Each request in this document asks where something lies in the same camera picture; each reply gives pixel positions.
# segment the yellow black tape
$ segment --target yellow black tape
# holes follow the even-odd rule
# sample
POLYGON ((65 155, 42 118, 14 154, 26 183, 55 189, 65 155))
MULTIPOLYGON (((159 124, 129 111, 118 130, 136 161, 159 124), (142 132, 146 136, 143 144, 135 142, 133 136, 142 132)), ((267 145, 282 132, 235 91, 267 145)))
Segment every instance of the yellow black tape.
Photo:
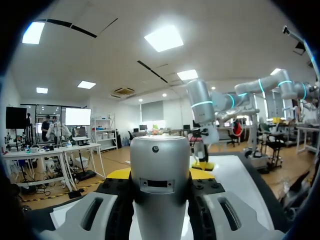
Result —
MULTIPOLYGON (((92 187, 96 184, 101 184, 103 183, 105 180, 101 180, 101 181, 97 181, 95 183, 92 183, 90 185, 87 185, 87 186, 78 186, 78 188, 80 189, 87 189, 89 187, 92 187)), ((54 195, 54 196, 47 196, 47 197, 40 197, 40 198, 36 198, 36 199, 29 199, 29 200, 23 200, 21 199, 20 201, 23 202, 23 203, 27 203, 27 202, 34 202, 34 201, 40 201, 40 200, 45 200, 45 199, 54 199, 54 198, 57 198, 57 197, 60 197, 60 196, 63 196, 63 195, 66 195, 70 192, 64 192, 64 193, 60 193, 60 194, 57 194, 57 195, 54 195)))

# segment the ceiling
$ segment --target ceiling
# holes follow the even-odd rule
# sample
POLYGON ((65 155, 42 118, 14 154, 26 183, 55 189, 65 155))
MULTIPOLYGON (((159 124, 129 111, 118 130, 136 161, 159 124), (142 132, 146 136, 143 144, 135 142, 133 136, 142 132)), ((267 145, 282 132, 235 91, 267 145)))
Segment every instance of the ceiling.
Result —
POLYGON ((294 53, 297 41, 282 34, 283 25, 294 26, 268 0, 60 0, 36 18, 43 19, 97 37, 47 22, 39 45, 21 43, 11 69, 22 98, 83 101, 128 87, 136 95, 122 100, 127 104, 162 100, 163 93, 176 99, 186 95, 177 72, 190 69, 219 92, 275 68, 288 70, 293 81, 315 79, 307 54, 294 53), (184 45, 157 52, 144 36, 166 25, 176 26, 184 45), (96 85, 77 88, 81 81, 96 85))

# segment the shelving unit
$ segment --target shelving unit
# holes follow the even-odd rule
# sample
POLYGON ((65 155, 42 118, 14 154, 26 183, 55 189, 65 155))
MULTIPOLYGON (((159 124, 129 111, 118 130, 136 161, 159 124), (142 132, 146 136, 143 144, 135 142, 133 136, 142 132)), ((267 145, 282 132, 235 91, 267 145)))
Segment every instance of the shelving unit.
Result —
POLYGON ((108 114, 107 117, 92 117, 91 118, 91 138, 94 143, 100 143, 101 151, 111 150, 111 149, 118 149, 118 142, 117 142, 117 130, 116 130, 116 122, 115 122, 115 115, 108 114), (103 132, 109 134, 113 134, 114 137, 112 138, 103 138, 103 132), (102 139, 98 139, 97 135, 101 134, 102 139))

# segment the white box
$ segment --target white box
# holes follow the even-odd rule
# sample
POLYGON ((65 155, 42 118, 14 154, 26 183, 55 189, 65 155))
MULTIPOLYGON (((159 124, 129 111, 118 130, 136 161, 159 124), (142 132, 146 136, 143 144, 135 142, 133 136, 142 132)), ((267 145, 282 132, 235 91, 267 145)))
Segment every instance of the white box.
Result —
MULTIPOLYGON (((81 159, 82 159, 83 167, 86 169, 88 167, 88 158, 82 156, 81 159)), ((82 169, 80 157, 75 158, 74 165, 82 169)))

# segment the ceiling light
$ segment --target ceiling light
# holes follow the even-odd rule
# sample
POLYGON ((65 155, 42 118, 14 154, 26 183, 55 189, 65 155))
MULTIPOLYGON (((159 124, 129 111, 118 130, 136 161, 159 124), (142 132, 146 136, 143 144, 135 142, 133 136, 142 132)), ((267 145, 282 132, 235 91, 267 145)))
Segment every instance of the ceiling light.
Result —
POLYGON ((184 44, 177 28, 173 25, 160 28, 145 36, 144 39, 147 40, 157 52, 176 48, 184 44))
POLYGON ((190 79, 198 78, 198 74, 194 69, 188 70, 188 71, 181 71, 181 72, 178 72, 177 74, 181 80, 190 80, 190 79))
POLYGON ((42 30, 44 29, 44 22, 33 22, 25 31, 22 43, 23 44, 39 44, 42 30))
POLYGON ((82 82, 80 82, 80 84, 78 85, 78 88, 91 89, 94 85, 96 85, 96 83, 89 82, 89 81, 82 81, 82 82))
POLYGON ((47 94, 48 93, 48 88, 43 88, 43 87, 37 87, 36 92, 38 94, 47 94))
POLYGON ((281 70, 280 68, 276 68, 275 70, 272 71, 272 73, 270 73, 270 75, 275 75, 280 70, 281 70))

